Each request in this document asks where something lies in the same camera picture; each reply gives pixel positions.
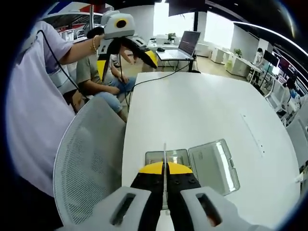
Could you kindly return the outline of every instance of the monitor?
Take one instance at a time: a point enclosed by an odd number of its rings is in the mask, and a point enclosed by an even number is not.
[[[269,53],[267,50],[265,50],[264,52],[264,56],[263,58],[267,61],[269,61],[271,64],[273,64],[274,66],[277,66],[279,59],[277,57],[275,57],[274,55],[272,55],[271,53]]]
[[[192,56],[194,50],[196,49],[199,37],[200,32],[184,31],[183,37],[179,45],[179,50]]]

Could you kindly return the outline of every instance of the man sitting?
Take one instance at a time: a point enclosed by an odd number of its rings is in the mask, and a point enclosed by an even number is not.
[[[90,39],[95,35],[101,35],[103,33],[104,29],[102,27],[96,27],[88,32],[87,37]],[[114,67],[110,59],[107,73],[101,81],[97,70],[97,56],[93,54],[78,61],[76,82],[80,90],[85,94],[103,97],[121,119],[123,119],[124,122],[127,121],[117,96],[125,91],[129,92],[133,89],[136,82],[135,77],[121,75],[121,72]]]

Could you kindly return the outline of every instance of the jeans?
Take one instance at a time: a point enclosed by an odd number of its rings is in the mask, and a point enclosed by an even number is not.
[[[113,78],[113,80],[108,84],[108,86],[119,88],[120,92],[118,95],[120,95],[124,92],[130,92],[135,86],[135,82],[136,77],[129,77],[128,83],[122,83],[117,78]],[[103,97],[115,113],[119,113],[123,109],[121,102],[116,95],[110,94],[106,91],[97,93],[96,95]]]

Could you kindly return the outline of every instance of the ceiling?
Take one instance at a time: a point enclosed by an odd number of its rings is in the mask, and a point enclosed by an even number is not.
[[[152,5],[161,0],[106,0],[115,10],[138,6]],[[183,6],[188,11],[212,11],[232,21],[241,21],[262,26],[278,32],[294,41],[308,52],[308,13],[304,12],[302,0],[166,0],[169,4]],[[298,64],[295,67],[308,79],[308,57],[292,44],[262,29],[239,25],[255,36],[280,47],[283,52],[292,56]]]

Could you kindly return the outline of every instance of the window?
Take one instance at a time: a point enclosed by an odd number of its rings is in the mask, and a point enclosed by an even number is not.
[[[155,3],[153,36],[175,33],[182,37],[185,30],[193,30],[194,13],[184,13],[169,17],[168,3]]]
[[[204,41],[230,49],[234,24],[218,14],[207,12]]]

